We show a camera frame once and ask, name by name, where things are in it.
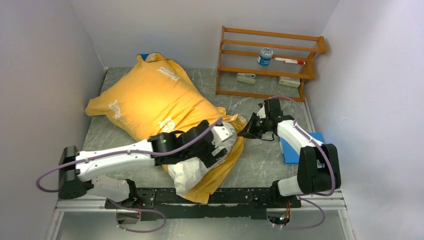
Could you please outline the white pillow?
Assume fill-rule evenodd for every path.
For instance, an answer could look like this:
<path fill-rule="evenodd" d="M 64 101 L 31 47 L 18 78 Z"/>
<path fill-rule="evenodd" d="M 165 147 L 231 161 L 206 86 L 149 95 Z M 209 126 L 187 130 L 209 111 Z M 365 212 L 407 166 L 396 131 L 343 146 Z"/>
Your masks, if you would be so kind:
<path fill-rule="evenodd" d="M 187 194 L 210 170 L 221 165 L 225 161 L 225 158 L 230 154 L 230 151 L 237 140 L 236 130 L 229 122 L 224 122 L 223 126 L 230 132 L 230 138 L 222 143 L 218 147 L 217 151 L 225 149 L 227 153 L 223 157 L 219 158 L 218 162 L 216 162 L 212 167 L 207 168 L 198 157 L 193 157 L 177 164 L 167 166 L 167 172 L 173 179 L 177 195 L 182 197 L 183 194 Z"/>

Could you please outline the blue and orange pillowcase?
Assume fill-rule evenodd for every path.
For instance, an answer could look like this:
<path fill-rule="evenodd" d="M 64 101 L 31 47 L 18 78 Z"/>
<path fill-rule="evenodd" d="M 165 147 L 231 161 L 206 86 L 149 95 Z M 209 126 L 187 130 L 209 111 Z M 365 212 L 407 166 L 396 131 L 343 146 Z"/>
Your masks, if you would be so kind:
<path fill-rule="evenodd" d="M 85 113 L 91 117 L 106 116 L 137 142 L 159 133 L 187 132 L 203 120 L 214 123 L 222 118 L 223 123 L 232 124 L 236 142 L 229 155 L 182 196 L 200 204 L 206 204 L 223 183 L 246 141 L 238 133 L 247 120 L 239 114 L 228 115 L 225 108 L 213 105 L 178 63 L 158 52 L 138 55 L 136 65 L 112 87 L 91 99 Z"/>

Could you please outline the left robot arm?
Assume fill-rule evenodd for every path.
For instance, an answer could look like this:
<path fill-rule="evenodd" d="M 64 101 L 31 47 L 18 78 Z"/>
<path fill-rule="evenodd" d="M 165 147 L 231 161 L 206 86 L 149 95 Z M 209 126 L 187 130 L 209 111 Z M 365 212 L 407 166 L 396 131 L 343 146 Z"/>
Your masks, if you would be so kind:
<path fill-rule="evenodd" d="M 59 162 L 65 167 L 59 170 L 58 197 L 71 200 L 90 194 L 132 208 L 139 200 L 135 182 L 116 180 L 106 174 L 131 167 L 175 165 L 192 158 L 210 168 L 228 153 L 226 144 L 232 136 L 228 126 L 210 125 L 203 120 L 186 132 L 161 132 L 122 147 L 78 151 L 75 146 L 67 146 Z"/>

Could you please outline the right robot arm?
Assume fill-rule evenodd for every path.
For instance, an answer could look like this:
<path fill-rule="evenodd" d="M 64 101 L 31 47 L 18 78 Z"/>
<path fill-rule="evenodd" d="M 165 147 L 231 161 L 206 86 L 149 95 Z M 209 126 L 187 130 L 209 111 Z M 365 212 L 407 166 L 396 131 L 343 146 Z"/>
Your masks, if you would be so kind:
<path fill-rule="evenodd" d="M 285 115 L 277 97 L 264 100 L 238 136 L 261 140 L 268 132 L 279 137 L 298 156 L 297 174 L 272 183 L 275 190 L 269 199 L 275 207 L 282 207 L 289 196 L 330 196 L 341 187 L 337 147 L 317 140 L 301 128 L 296 118 Z"/>

